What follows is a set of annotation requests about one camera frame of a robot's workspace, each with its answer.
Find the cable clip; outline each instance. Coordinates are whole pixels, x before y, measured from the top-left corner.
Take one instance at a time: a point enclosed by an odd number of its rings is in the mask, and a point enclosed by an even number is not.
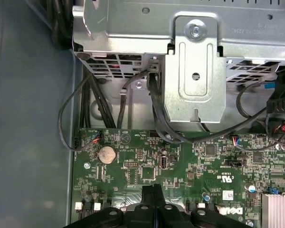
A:
[[[128,90],[127,89],[121,89],[121,90],[119,90],[119,95],[120,96],[127,96],[127,92],[128,92]]]

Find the heatsink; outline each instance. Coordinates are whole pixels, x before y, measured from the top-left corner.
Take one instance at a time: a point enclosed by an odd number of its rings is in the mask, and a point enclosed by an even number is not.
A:
[[[285,228],[285,195],[262,195],[262,228]]]

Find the black cable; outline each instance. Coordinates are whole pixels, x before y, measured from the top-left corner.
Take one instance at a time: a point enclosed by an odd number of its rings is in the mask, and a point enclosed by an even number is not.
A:
[[[204,141],[208,141],[208,140],[213,140],[215,138],[222,137],[226,134],[230,134],[232,132],[238,131],[238,130],[242,129],[243,127],[245,127],[246,125],[253,123],[262,113],[264,113],[266,111],[266,108],[264,108],[261,111],[259,111],[258,113],[256,113],[255,115],[253,115],[251,118],[249,118],[249,119],[247,119],[247,120],[245,120],[245,121],[243,121],[243,122],[241,122],[235,126],[227,128],[223,131],[213,133],[213,134],[210,134],[207,136],[200,136],[200,137],[196,137],[196,138],[186,138],[186,137],[183,137],[183,136],[177,134],[169,126],[167,120],[165,119],[165,113],[163,111],[162,102],[160,100],[160,93],[159,93],[158,88],[157,88],[156,79],[153,76],[149,77],[149,90],[150,90],[150,95],[151,95],[155,114],[156,114],[163,130],[166,131],[173,138],[178,139],[182,142],[186,142],[186,143],[200,143],[200,142],[204,142]]]
[[[90,84],[90,87],[91,87],[92,92],[94,94],[94,97],[95,97],[95,100],[96,100],[96,103],[97,103],[97,106],[98,106],[101,118],[102,118],[102,120],[103,120],[103,122],[105,124],[105,127],[106,128],[111,128],[111,124],[109,122],[108,115],[106,114],[105,109],[103,107],[103,104],[102,104],[98,94],[96,93],[96,91],[94,89],[94,84],[93,84],[93,82],[91,80],[89,80],[89,84]]]
[[[88,79],[88,84],[94,94],[97,106],[98,106],[98,110],[100,112],[101,118],[105,124],[106,128],[116,128],[115,124],[114,124],[114,120],[113,120],[113,124],[110,122],[110,118],[113,119],[112,114],[111,114],[111,110],[109,108],[109,105],[101,91],[101,89],[97,84],[97,80],[95,78],[95,76],[93,75],[93,73],[91,73],[85,66],[83,68],[83,73],[84,76],[90,76]]]
[[[47,0],[47,18],[52,25],[52,40],[56,48],[72,47],[73,0]]]
[[[81,92],[81,101],[80,101],[80,116],[79,116],[79,127],[83,128],[85,125],[85,92]]]
[[[137,81],[140,80],[142,78],[144,78],[147,75],[148,71],[144,70],[141,73],[131,77],[123,86],[123,89],[128,89],[128,86]],[[127,103],[127,97],[126,95],[121,95],[120,98],[120,111],[119,111],[119,115],[118,115],[118,119],[117,119],[117,128],[121,129],[122,128],[122,124],[123,124],[123,117],[124,117],[124,112],[125,112],[125,107],[126,107],[126,103]]]
[[[204,129],[205,132],[210,132],[209,128],[204,123],[200,123],[200,125]]]
[[[64,0],[64,10],[66,15],[66,22],[68,24],[72,23],[72,15],[73,15],[73,4],[74,0]]]
[[[265,146],[265,147],[262,147],[262,148],[259,148],[259,149],[248,149],[248,148],[243,148],[243,147],[240,147],[240,146],[236,146],[236,148],[240,149],[241,151],[247,151],[247,152],[258,152],[258,151],[263,151],[263,150],[267,150],[267,149],[270,149],[274,146],[276,146],[277,144],[280,143],[280,140],[283,140],[285,138],[285,132],[283,133],[283,135],[278,139],[278,142],[275,142],[273,144],[270,144],[269,146]]]
[[[101,91],[101,89],[99,87],[99,84],[97,83],[96,77],[94,75],[92,75],[92,77],[90,77],[90,79],[89,79],[89,82],[90,82],[91,85],[93,85],[93,89],[96,91],[96,93],[99,96],[101,104],[103,105],[104,110],[105,110],[105,112],[106,112],[106,114],[108,116],[108,120],[110,122],[111,128],[116,128],[116,125],[115,125],[115,122],[114,122],[114,119],[113,119],[110,107],[109,107],[109,105],[108,105],[108,103],[106,101],[106,98],[105,98],[104,94],[102,93],[102,91]]]
[[[237,106],[237,110],[238,112],[242,115],[242,117],[244,118],[251,118],[251,116],[243,109],[243,106],[241,104],[241,98],[242,95],[246,92],[247,89],[251,88],[251,87],[255,87],[255,86],[260,86],[262,84],[266,84],[267,82],[257,82],[257,83],[253,83],[248,85],[247,87],[243,88],[239,94],[237,95],[237,99],[236,99],[236,106]],[[265,127],[265,123],[264,121],[257,119],[257,122],[259,122],[263,127]]]
[[[157,134],[166,142],[168,143],[172,143],[172,144],[179,144],[181,143],[181,141],[179,140],[172,140],[172,139],[168,139],[166,137],[166,135],[162,132],[161,128],[160,128],[160,122],[158,121],[154,108],[152,107],[152,111],[153,111],[153,117],[154,117],[154,125],[155,125],[155,130],[157,132]]]
[[[90,119],[90,101],[91,101],[91,93],[90,86],[86,82],[83,86],[85,92],[85,126],[87,128],[91,128],[91,119]]]
[[[86,148],[90,147],[93,144],[93,141],[90,141],[89,143],[87,143],[86,145],[84,145],[83,147],[80,148],[72,148],[70,147],[63,135],[63,130],[62,130],[62,114],[63,111],[65,110],[67,104],[70,102],[70,100],[72,100],[72,98],[75,96],[75,94],[77,94],[80,89],[82,88],[82,86],[84,85],[84,83],[91,77],[92,75],[88,75],[87,77],[85,77],[80,83],[79,85],[76,87],[75,91],[71,94],[71,96],[63,103],[63,105],[61,106],[61,108],[59,109],[59,113],[58,113],[58,130],[59,130],[59,136],[61,139],[61,142],[64,144],[64,146],[66,148],[68,148],[71,151],[83,151]]]

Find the gray case wall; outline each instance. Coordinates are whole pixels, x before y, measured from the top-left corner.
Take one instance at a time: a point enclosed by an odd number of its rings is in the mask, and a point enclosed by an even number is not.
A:
[[[57,115],[77,66],[24,1],[0,0],[0,228],[66,224],[70,156]],[[69,105],[67,136],[73,117]]]

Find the green circuit board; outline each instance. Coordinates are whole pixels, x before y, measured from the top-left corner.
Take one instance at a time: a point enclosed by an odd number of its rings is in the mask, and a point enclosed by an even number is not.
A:
[[[124,209],[141,201],[143,185],[159,183],[169,203],[187,210],[214,203],[221,214],[244,223],[251,220],[260,228],[262,193],[269,187],[285,192],[285,150],[280,147],[243,152],[228,138],[169,144],[153,131],[117,129],[78,129],[76,143],[83,146],[99,135],[93,146],[74,154],[72,222],[95,212],[92,208],[83,214],[80,202]],[[239,145],[250,149],[271,143],[264,135],[239,138]],[[101,150],[105,146],[115,153],[110,164],[101,162],[112,159]]]

